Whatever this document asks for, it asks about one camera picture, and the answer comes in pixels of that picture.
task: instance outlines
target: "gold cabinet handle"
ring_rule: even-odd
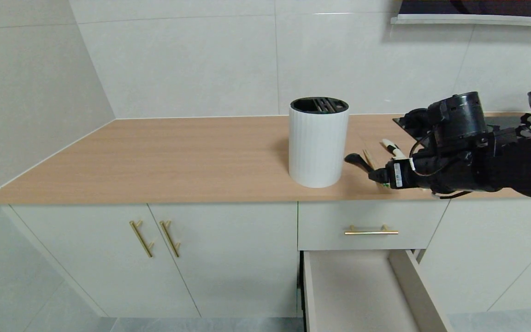
[[[399,231],[391,231],[387,225],[382,225],[379,231],[356,231],[356,226],[350,225],[349,231],[345,235],[399,235]]]
[[[135,223],[134,221],[130,221],[130,226],[132,227],[132,230],[135,231],[136,237],[138,237],[139,241],[141,242],[141,245],[145,249],[145,252],[147,253],[147,256],[149,258],[153,258],[153,254],[151,253],[151,248],[153,248],[154,241],[151,241],[149,245],[145,243],[145,239],[143,239],[143,236],[141,235],[141,232],[139,232],[139,227],[141,227],[143,221],[139,220],[139,222]]]
[[[171,220],[168,220],[167,222],[161,220],[159,224],[161,225],[161,228],[165,232],[165,236],[167,237],[167,240],[169,241],[169,245],[171,246],[171,249],[173,249],[175,257],[179,258],[179,245],[181,243],[178,242],[176,244],[173,244],[173,240],[171,240],[171,235],[169,235],[169,232],[167,231],[167,229],[171,225]]]

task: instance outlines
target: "floor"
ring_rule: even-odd
[[[531,309],[456,314],[449,318],[454,332],[531,332]],[[304,331],[302,319],[118,319],[111,332]]]

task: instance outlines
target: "wooden countertop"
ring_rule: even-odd
[[[376,166],[415,141],[395,115],[350,116],[346,153],[367,149]],[[127,204],[434,199],[391,190],[350,164],[338,183],[310,189],[288,174],[287,116],[114,120],[0,189],[0,204]],[[520,197],[506,189],[468,198]]]

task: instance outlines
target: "drawer front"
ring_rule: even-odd
[[[409,250],[304,252],[307,332],[452,332]]]
[[[446,200],[300,202],[299,250],[424,249],[446,206]],[[398,235],[386,235],[383,225]]]

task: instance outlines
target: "wall tile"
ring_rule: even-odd
[[[61,282],[0,208],[0,332],[23,331]]]
[[[529,112],[531,27],[477,25],[455,91],[478,91],[488,112]]]
[[[70,2],[78,23],[274,14],[274,0],[70,0]]]
[[[0,0],[0,27],[75,23],[68,0]]]
[[[279,13],[398,12],[402,0],[276,0]]]
[[[76,25],[0,28],[0,185],[112,118]]]
[[[98,329],[100,324],[105,330]],[[63,282],[25,332],[109,332],[111,327]]]
[[[390,25],[387,13],[277,16],[280,113],[299,97],[404,113],[451,95],[472,27]]]
[[[117,118],[273,115],[273,16],[81,24]]]

